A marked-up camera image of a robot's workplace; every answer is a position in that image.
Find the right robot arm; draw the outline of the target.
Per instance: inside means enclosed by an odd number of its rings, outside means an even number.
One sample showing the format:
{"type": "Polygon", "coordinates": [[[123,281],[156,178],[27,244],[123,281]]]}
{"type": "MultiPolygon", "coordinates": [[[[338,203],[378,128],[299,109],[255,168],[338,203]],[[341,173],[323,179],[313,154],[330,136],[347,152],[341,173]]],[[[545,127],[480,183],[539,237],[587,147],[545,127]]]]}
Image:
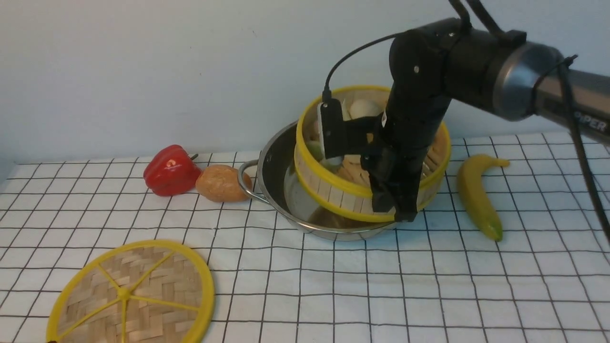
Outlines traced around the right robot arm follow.
{"type": "Polygon", "coordinates": [[[501,37],[447,18],[397,35],[388,67],[394,84],[362,162],[373,210],[394,210],[396,221],[416,217],[423,161],[453,100],[508,121],[575,123],[609,143],[609,78],[569,70],[556,48],[524,32],[501,37]]]}

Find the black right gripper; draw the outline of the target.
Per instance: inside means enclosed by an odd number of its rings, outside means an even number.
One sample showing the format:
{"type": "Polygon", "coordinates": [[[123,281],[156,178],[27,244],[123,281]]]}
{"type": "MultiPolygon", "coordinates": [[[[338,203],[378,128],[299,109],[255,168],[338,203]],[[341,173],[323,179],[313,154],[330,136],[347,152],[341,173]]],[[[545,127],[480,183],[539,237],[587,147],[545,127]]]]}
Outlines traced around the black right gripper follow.
{"type": "Polygon", "coordinates": [[[444,95],[390,92],[362,161],[370,176],[374,212],[395,210],[396,222],[414,221],[424,159],[450,102],[444,95]]]}

